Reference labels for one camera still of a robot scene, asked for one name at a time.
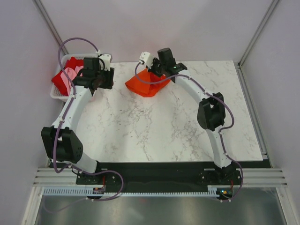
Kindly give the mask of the orange t shirt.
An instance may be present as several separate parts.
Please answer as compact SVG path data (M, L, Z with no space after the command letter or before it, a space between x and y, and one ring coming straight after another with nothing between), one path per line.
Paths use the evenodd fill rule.
M163 75L162 77L158 77L154 73L148 72L146 69L139 72L137 75L143 81L150 82L150 83L159 82L166 78L165 75ZM168 79L166 81L156 83L156 84L147 84L138 80L136 76L133 76L130 80L125 82L125 86L135 94L138 94L145 98L150 98L155 96L169 82L170 80Z

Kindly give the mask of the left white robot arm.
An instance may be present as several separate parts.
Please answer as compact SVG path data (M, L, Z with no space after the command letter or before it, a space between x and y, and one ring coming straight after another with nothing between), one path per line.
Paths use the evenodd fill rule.
M61 70L65 84L69 85L69 96L58 118L41 131L46 154L52 159L56 173L63 171L57 168L57 163L61 162L65 167L85 174L92 184L99 184L103 179L99 162L84 152L76 130L83 110L95 91L113 87L114 68L111 67L111 60L111 55L99 54L83 58L83 65L75 67L71 73L67 67Z

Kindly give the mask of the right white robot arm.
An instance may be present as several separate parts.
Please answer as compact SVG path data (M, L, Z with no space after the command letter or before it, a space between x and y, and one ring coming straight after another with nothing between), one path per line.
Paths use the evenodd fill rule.
M198 104L197 122L209 137L215 164L215 170L209 172L209 181L216 181L222 185L242 184L241 166L228 155L222 137L223 130L233 127L233 125L225 126L225 113L230 109L224 103L224 96L220 92L207 91L192 78L188 68L183 63L176 62L170 48L159 50L157 57L144 52L139 62L157 77L165 75L167 80L170 79L182 87Z

